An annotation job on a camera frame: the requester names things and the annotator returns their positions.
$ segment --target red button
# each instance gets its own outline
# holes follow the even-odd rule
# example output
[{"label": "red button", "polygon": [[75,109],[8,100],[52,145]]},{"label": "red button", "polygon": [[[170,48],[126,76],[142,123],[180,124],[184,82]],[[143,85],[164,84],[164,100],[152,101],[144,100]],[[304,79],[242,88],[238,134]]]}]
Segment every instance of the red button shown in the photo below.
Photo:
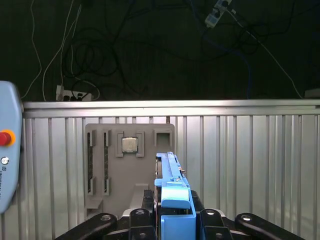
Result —
[{"label": "red button", "polygon": [[0,132],[0,146],[7,146],[11,142],[11,136],[7,132]]}]

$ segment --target black background wall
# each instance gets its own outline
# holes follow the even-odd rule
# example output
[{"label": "black background wall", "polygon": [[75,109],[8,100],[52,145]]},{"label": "black background wall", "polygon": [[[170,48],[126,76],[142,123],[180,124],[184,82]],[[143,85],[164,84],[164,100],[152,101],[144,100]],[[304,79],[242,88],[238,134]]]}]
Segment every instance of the black background wall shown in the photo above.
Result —
[{"label": "black background wall", "polygon": [[[294,2],[290,23],[288,19]],[[82,2],[76,32],[84,28],[95,29],[76,33],[80,40],[74,42],[77,50],[74,70],[79,70],[75,61],[87,72],[90,68],[91,72],[98,70],[94,74],[81,74],[79,78],[98,86],[101,100],[299,98],[289,78],[261,46],[254,54],[235,49],[227,56],[210,60],[225,52],[208,40],[226,49],[234,45],[239,47],[241,42],[247,41],[251,45],[242,46],[245,52],[252,52],[257,45],[247,34],[238,37],[242,29],[228,14],[224,14],[220,25],[207,31],[202,39],[202,24],[216,0],[136,0],[132,3],[132,0]],[[247,30],[267,35],[259,39],[292,77],[302,96],[306,89],[320,87],[320,6],[302,13],[319,3],[319,0],[232,1],[232,7],[246,20],[242,24],[264,24],[255,28],[250,26]],[[70,4],[71,0],[34,2],[34,42],[42,63],[42,74],[24,101],[43,100],[43,72],[62,44]],[[81,1],[74,1],[67,29],[75,20],[80,4]],[[0,79],[15,83],[22,96],[39,72],[31,41],[30,5],[30,0],[0,3]],[[168,5],[178,9],[163,9]],[[192,5],[201,24],[197,25]],[[130,6],[133,8],[126,16]],[[147,13],[139,15],[141,10]],[[288,25],[287,32],[268,36],[285,31]],[[72,42],[71,35],[72,31],[65,42],[63,56]],[[243,59],[250,66],[251,83]],[[67,54],[63,60],[66,69],[70,68],[70,62]],[[117,62],[122,71],[100,76],[112,71]],[[61,81],[58,55],[44,79],[47,101],[55,100],[56,88]],[[63,83],[65,89],[73,87],[97,95],[92,86],[77,82],[75,78],[64,77]]]}]

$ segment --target black cable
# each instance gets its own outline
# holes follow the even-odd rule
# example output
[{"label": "black cable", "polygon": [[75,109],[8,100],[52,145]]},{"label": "black cable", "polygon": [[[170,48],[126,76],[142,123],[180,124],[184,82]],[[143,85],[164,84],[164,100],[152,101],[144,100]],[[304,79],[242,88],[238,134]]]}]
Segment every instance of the black cable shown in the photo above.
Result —
[{"label": "black cable", "polygon": [[126,13],[125,13],[125,15],[124,15],[124,17],[123,17],[123,19],[122,19],[122,21],[120,23],[120,26],[119,26],[119,28],[118,28],[118,30],[117,30],[114,38],[113,38],[112,45],[114,45],[116,43],[116,41],[118,40],[118,37],[120,36],[120,34],[121,34],[125,24],[126,24],[127,18],[130,15],[130,13],[131,13],[132,9],[134,8],[135,4],[136,4],[136,0],[131,0],[131,3],[129,5],[129,7],[128,7],[128,10],[126,11]]},{"label": "black cable", "polygon": [[99,90],[100,95],[101,95],[101,92],[102,92],[102,91],[101,91],[100,88],[97,87],[92,81],[87,80],[87,79],[86,79],[86,80],[78,79],[78,80],[72,85],[72,87],[71,87],[72,96],[73,96],[77,101],[82,101],[82,99],[84,99],[88,94],[92,94],[92,91],[93,91],[93,90],[89,90],[85,95],[81,96],[81,99],[79,99],[78,96],[75,96],[75,94],[74,94],[75,86],[78,85],[78,84],[80,84],[80,83],[83,83],[83,82],[86,82],[86,84],[88,84],[87,82],[91,83],[91,84],[94,86],[93,90]]}]

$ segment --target gray bracket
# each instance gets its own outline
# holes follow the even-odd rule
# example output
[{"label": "gray bracket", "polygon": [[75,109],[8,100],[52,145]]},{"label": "gray bracket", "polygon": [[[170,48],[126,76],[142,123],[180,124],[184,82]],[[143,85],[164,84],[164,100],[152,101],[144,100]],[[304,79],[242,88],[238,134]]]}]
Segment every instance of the gray bracket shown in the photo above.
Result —
[{"label": "gray bracket", "polygon": [[136,157],[143,158],[145,156],[145,132],[137,131],[135,136],[138,138],[138,152],[136,153]]}]

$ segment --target screw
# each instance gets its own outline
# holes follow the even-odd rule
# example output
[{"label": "screw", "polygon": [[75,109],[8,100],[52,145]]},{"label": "screw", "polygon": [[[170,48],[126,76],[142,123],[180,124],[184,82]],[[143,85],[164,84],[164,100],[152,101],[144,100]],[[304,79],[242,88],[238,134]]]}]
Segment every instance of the screw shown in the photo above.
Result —
[{"label": "screw", "polygon": [[111,216],[110,215],[103,215],[101,217],[101,221],[109,221],[111,219]]},{"label": "screw", "polygon": [[208,209],[208,210],[206,210],[205,212],[206,212],[206,214],[208,214],[208,215],[214,215],[214,214],[215,214],[215,212],[214,212],[212,209]]},{"label": "screw", "polygon": [[216,238],[216,239],[223,239],[224,236],[223,236],[221,233],[216,233],[216,234],[215,234],[215,238]]},{"label": "screw", "polygon": [[248,216],[248,215],[242,215],[241,218],[242,218],[243,220],[247,221],[247,222],[249,222],[249,221],[252,220],[252,218],[251,218],[250,216]]},{"label": "screw", "polygon": [[3,158],[1,158],[1,163],[2,163],[3,165],[7,165],[7,164],[9,163],[9,158],[6,157],[6,156],[4,156]]},{"label": "screw", "polygon": [[145,214],[145,211],[143,211],[143,210],[138,210],[138,211],[136,211],[136,214],[137,214],[137,215],[142,215],[142,214]]}]

